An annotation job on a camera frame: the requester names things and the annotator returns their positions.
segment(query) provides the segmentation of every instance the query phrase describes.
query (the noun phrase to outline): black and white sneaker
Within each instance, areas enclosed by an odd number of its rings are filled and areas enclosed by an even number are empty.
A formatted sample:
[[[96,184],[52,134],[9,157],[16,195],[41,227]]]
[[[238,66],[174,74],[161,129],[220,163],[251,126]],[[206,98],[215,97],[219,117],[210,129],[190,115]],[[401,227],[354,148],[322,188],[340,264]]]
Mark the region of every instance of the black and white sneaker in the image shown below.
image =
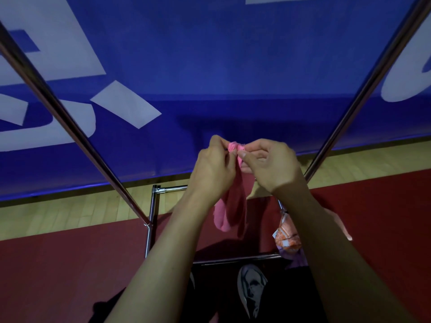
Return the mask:
[[[244,265],[238,273],[238,293],[249,318],[256,319],[260,298],[267,283],[261,270],[253,264]]]

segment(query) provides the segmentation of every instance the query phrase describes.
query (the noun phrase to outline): metal rack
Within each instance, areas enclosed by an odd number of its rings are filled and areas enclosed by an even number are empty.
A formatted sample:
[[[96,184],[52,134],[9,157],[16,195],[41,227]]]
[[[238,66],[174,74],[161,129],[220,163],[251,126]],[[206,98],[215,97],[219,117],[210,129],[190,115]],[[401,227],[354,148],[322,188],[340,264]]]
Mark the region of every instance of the metal rack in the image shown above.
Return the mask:
[[[333,148],[336,142],[339,140],[341,135],[347,130],[349,125],[352,123],[355,116],[361,110],[363,105],[368,100],[374,89],[382,81],[385,74],[389,71],[391,66],[394,64],[404,47],[410,41],[412,36],[415,34],[417,29],[420,27],[422,22],[428,16],[431,10],[431,0],[418,0],[402,22],[398,31],[393,36],[391,42],[387,45],[384,52],[378,59],[375,67],[370,72],[367,79],[364,81],[361,88],[355,95],[352,103],[347,108],[329,137],[326,139],[320,150],[317,152],[307,171],[305,172],[305,179],[310,181],[317,169],[320,167],[329,151]],[[33,66],[30,60],[27,58],[25,53],[18,47],[17,43],[10,36],[9,32],[0,23],[0,52],[4,58],[8,61],[11,67],[21,76],[24,82],[30,87],[34,94],[39,100],[45,105],[49,112],[60,122],[62,127],[67,133],[73,138],[78,144],[81,150],[86,156],[93,162],[96,168],[105,176],[108,182],[113,188],[121,195],[126,201],[130,208],[140,217],[145,226],[148,228],[147,246],[145,251],[145,257],[150,251],[154,241],[154,219],[156,217],[156,207],[158,205],[158,194],[166,192],[174,192],[179,190],[185,190],[187,186],[176,186],[176,187],[160,187],[158,185],[153,186],[151,196],[150,214],[148,217],[145,216],[144,212],[137,205],[136,201],[129,194],[127,189],[121,184],[120,180],[109,168],[107,163],[103,160],[100,154],[92,146],[86,135],[83,133],[78,124],[74,121],[71,115],[67,112],[63,104],[52,92],[46,81]],[[278,201],[280,209],[283,211],[283,204]],[[239,258],[227,258],[221,260],[212,261],[195,261],[195,264],[201,265],[214,265],[220,263],[230,263],[240,260],[261,260],[268,258],[279,258],[278,253],[264,254],[257,256],[247,256]]]

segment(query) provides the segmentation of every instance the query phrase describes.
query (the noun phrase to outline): person's right hand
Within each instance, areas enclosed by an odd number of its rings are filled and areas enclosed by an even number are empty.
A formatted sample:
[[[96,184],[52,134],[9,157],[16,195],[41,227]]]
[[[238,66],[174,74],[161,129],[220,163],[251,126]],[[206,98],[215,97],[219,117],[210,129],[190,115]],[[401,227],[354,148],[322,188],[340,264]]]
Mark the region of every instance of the person's right hand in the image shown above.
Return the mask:
[[[278,187],[308,189],[295,152],[285,143],[259,139],[246,144],[238,151],[243,159],[241,170],[253,173],[257,182],[270,193]]]

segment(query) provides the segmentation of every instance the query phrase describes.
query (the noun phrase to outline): person's left hand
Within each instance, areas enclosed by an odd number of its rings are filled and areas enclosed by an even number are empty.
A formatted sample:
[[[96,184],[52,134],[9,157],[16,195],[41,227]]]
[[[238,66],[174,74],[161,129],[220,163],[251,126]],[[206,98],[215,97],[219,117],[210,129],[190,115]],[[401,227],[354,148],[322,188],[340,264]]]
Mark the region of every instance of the person's left hand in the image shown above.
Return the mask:
[[[199,152],[187,194],[196,195],[206,206],[213,206],[233,184],[236,175],[237,151],[228,153],[229,142],[211,137],[209,147]]]

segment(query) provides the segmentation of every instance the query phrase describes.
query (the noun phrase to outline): wooden floor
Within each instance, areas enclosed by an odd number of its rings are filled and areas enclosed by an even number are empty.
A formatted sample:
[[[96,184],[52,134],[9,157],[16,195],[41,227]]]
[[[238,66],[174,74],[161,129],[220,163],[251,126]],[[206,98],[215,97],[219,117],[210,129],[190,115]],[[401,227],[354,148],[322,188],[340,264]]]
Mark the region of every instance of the wooden floor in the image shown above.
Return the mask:
[[[302,159],[302,169],[308,161]],[[431,168],[431,141],[375,148],[328,157],[309,183],[310,188],[390,176]],[[186,185],[187,179],[161,183],[162,186]],[[148,214],[152,184],[128,188]],[[160,195],[159,214],[169,213],[184,192]],[[250,198],[267,196],[255,183]],[[51,199],[9,206],[0,203],[0,240],[87,227],[136,218],[115,191]]]

